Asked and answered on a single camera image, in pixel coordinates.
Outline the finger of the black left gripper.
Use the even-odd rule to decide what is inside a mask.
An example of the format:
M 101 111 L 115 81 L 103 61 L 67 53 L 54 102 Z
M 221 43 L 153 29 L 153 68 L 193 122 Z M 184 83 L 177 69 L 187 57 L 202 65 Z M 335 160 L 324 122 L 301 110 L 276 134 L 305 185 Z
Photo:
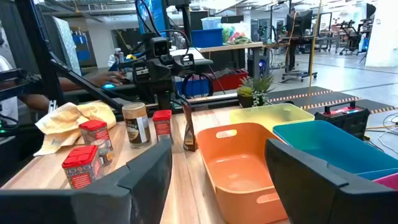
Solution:
M 181 55 L 181 63 L 183 65 L 183 74 L 188 75 L 195 71 L 195 59 L 193 54 Z
M 146 61 L 140 60 L 133 63 L 133 80 L 136 83 L 145 83 L 149 81 L 149 70 Z

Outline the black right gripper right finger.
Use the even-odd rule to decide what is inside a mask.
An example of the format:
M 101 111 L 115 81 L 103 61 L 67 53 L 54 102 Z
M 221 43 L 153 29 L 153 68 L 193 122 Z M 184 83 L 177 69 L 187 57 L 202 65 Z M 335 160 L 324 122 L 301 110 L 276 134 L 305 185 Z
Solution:
M 291 224 L 398 224 L 398 191 L 276 139 L 265 158 Z

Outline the red-lidded patterned spice tin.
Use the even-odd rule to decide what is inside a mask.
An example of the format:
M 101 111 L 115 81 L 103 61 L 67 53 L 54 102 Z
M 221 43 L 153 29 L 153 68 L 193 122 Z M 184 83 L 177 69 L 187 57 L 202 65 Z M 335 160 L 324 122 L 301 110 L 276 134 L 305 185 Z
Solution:
M 85 145 L 90 145 L 94 141 L 101 139 L 104 140 L 108 151 L 114 150 L 106 122 L 93 119 L 80 124 L 78 127 L 81 131 Z
M 172 143 L 174 143 L 172 137 L 172 110 L 158 110 L 155 111 L 152 116 L 152 121 L 155 127 L 155 133 L 157 137 L 157 141 L 163 139 L 170 139 Z
M 98 147 L 94 145 L 72 149 L 62 168 L 73 189 L 81 189 L 104 176 Z

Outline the tall tan-lidded spice jar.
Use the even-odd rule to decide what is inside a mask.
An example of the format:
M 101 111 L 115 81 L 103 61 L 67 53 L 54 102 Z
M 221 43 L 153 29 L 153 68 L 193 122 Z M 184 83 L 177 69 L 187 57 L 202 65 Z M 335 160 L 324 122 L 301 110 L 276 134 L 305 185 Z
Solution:
M 122 112 L 131 147 L 148 146 L 151 143 L 151 136 L 145 104 L 126 104 L 122 107 Z

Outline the brown spice pouch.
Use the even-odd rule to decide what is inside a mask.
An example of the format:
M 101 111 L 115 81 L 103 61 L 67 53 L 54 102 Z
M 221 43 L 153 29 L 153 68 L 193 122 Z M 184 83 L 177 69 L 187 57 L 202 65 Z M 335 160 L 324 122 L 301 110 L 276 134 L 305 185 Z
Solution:
M 188 105 L 183 105 L 183 113 L 186 119 L 185 132 L 183 138 L 183 148 L 186 151 L 195 152 L 198 149 L 195 137 L 194 125 L 192 121 L 192 109 Z

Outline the blue crate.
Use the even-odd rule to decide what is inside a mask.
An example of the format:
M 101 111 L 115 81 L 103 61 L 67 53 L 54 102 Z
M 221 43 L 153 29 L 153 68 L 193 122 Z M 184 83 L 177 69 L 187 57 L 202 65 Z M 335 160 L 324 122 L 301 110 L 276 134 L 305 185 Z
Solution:
M 196 96 L 196 95 L 209 95 L 212 85 L 208 80 L 191 80 L 189 79 L 186 84 L 183 81 L 175 82 L 176 89 L 180 95 Z

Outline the wooden workbench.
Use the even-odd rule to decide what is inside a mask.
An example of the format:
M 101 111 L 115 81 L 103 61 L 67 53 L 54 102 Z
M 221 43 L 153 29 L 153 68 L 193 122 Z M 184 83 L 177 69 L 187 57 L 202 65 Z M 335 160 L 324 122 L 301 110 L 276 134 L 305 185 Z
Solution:
M 253 42 L 250 44 L 237 44 L 237 45 L 223 45 L 218 47 L 207 47 L 207 48 L 200 48 L 199 51 L 201 53 L 209 53 L 211 52 L 219 52 L 219 51 L 226 51 L 226 50 L 239 50 L 239 49 L 251 49 L 252 50 L 252 74 L 254 77 L 263 77 L 264 75 L 267 76 L 270 74 L 271 69 L 271 60 L 270 60 L 270 53 L 271 48 L 274 47 L 288 47 L 288 43 L 272 43 L 272 44 L 264 44 L 263 42 Z M 263 74 L 261 75 L 261 70 L 259 66 L 260 60 L 263 60 L 266 63 L 266 68 Z

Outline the red crate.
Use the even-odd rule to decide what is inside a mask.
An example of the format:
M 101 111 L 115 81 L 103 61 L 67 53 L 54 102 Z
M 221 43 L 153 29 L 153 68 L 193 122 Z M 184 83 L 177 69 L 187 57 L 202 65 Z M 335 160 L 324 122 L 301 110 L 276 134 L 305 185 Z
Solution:
M 212 80 L 213 91 L 235 90 L 242 84 L 241 80 L 247 77 L 248 71 L 245 69 L 231 70 Z

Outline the teal plastic bin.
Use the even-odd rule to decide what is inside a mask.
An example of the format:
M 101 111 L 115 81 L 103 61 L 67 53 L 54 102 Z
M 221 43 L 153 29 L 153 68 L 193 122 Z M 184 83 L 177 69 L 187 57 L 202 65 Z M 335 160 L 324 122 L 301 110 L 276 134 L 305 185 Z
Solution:
M 281 124 L 273 133 L 296 149 L 368 180 L 398 173 L 397 159 L 326 121 Z

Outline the blue banner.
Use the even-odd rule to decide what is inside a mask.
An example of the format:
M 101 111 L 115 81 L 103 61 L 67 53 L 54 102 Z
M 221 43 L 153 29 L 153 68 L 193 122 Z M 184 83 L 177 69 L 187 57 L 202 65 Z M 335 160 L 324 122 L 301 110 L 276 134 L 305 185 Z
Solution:
M 136 9 L 141 34 L 169 28 L 163 0 L 136 0 Z

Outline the pink plastic bin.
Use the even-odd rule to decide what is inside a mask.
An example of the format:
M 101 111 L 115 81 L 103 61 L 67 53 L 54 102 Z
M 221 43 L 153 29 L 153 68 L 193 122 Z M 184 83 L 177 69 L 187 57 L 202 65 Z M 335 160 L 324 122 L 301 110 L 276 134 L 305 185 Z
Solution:
M 391 189 L 398 191 L 398 172 L 395 174 L 387 175 L 385 177 L 381 177 L 373 180 L 373 182 L 385 185 Z

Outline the potted succulent plant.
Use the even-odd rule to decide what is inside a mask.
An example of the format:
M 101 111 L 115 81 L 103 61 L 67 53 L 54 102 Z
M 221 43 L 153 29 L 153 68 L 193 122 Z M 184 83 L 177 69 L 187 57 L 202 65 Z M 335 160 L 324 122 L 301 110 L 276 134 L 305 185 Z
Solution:
M 274 77 L 268 75 L 265 77 L 243 77 L 241 84 L 236 89 L 239 105 L 242 108 L 251 108 L 257 106 L 269 105 L 268 93 L 272 91 Z

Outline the black and red toolbox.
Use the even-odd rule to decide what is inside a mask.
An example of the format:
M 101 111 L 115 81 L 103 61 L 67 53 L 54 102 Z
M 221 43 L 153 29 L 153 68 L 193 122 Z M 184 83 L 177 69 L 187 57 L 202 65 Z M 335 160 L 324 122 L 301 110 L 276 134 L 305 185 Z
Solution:
M 370 111 L 356 106 L 356 101 L 324 106 L 324 112 L 316 112 L 315 120 L 322 120 L 364 140 Z

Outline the yellow plastic bin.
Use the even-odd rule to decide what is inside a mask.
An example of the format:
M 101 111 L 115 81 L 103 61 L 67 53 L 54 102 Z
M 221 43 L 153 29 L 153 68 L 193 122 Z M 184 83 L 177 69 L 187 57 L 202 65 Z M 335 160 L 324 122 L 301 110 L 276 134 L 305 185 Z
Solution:
M 229 112 L 231 124 L 257 123 L 272 131 L 274 126 L 313 121 L 314 115 L 290 103 L 236 109 Z

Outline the hazard striped floor ramp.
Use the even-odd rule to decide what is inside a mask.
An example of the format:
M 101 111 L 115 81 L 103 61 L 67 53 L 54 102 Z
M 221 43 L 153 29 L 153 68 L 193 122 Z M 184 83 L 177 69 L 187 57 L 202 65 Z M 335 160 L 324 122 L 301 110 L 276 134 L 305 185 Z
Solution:
M 310 91 L 309 87 L 296 88 L 290 90 L 270 92 L 267 94 L 267 97 L 268 97 L 268 102 L 275 103 L 278 101 L 292 101 L 293 99 L 297 98 L 306 98 L 307 96 L 322 95 L 331 92 L 332 90 L 322 88 L 319 86 L 313 86 L 311 87 Z
M 376 101 L 361 99 L 357 96 L 348 95 L 340 92 L 331 92 L 324 95 L 317 95 L 310 99 L 311 105 L 308 107 L 308 112 L 315 114 L 316 112 L 324 112 L 326 105 L 335 105 L 338 103 L 346 103 L 355 101 L 357 107 L 367 108 L 371 114 L 384 113 L 388 111 L 398 111 L 398 107 L 379 103 Z

